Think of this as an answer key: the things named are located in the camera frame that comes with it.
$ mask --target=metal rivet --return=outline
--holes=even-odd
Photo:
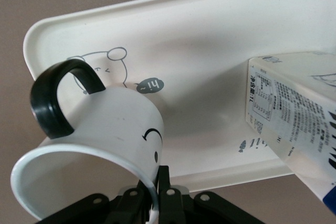
[[[99,203],[101,203],[103,200],[101,199],[101,198],[97,198],[97,199],[94,199],[93,200],[93,203],[94,204],[99,204]]]
[[[173,189],[167,190],[167,195],[172,196],[175,194],[175,191]]]
[[[137,191],[131,191],[131,192],[130,192],[130,196],[136,196],[136,195],[138,195],[138,192],[137,192]]]
[[[202,201],[208,201],[208,200],[210,200],[210,197],[209,197],[209,195],[207,195],[207,194],[202,194],[201,197],[200,197],[200,199],[201,199]]]

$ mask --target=cartoon bear ear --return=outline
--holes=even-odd
[[[107,51],[107,58],[110,60],[123,60],[127,56],[127,51],[123,47],[115,47]]]
[[[71,59],[78,59],[78,60],[85,61],[83,56],[71,56],[67,60],[71,60]]]

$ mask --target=blue stripe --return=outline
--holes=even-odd
[[[336,215],[336,186],[323,198],[323,202]]]

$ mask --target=mug rim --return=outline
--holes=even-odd
[[[150,213],[150,220],[148,223],[153,223],[155,219],[159,215],[159,199],[158,193],[156,191],[156,187],[154,183],[145,175],[143,171],[141,171],[138,167],[132,164],[130,161],[123,159],[121,156],[117,154],[112,154],[107,151],[103,151],[99,148],[92,147],[92,146],[85,146],[85,145],[78,145],[73,143],[61,143],[56,145],[47,145],[37,147],[25,155],[23,155],[14,165],[12,172],[11,172],[11,187],[14,193],[15,198],[20,203],[20,205],[32,216],[36,219],[41,220],[41,216],[37,215],[30,207],[29,203],[26,200],[23,200],[22,190],[20,188],[21,176],[22,171],[26,167],[26,165],[34,160],[35,158],[48,154],[48,153],[55,153],[55,152],[75,152],[75,153],[82,153],[88,154],[95,157],[100,157],[110,162],[113,162],[122,168],[131,172],[134,176],[136,176],[141,182],[147,187],[148,191],[150,192],[152,198],[152,209]]]

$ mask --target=black mug handle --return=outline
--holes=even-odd
[[[33,84],[30,105],[35,119],[50,139],[74,132],[57,99],[58,85],[69,72],[77,77],[89,94],[106,89],[90,65],[79,59],[66,60],[45,70]]]

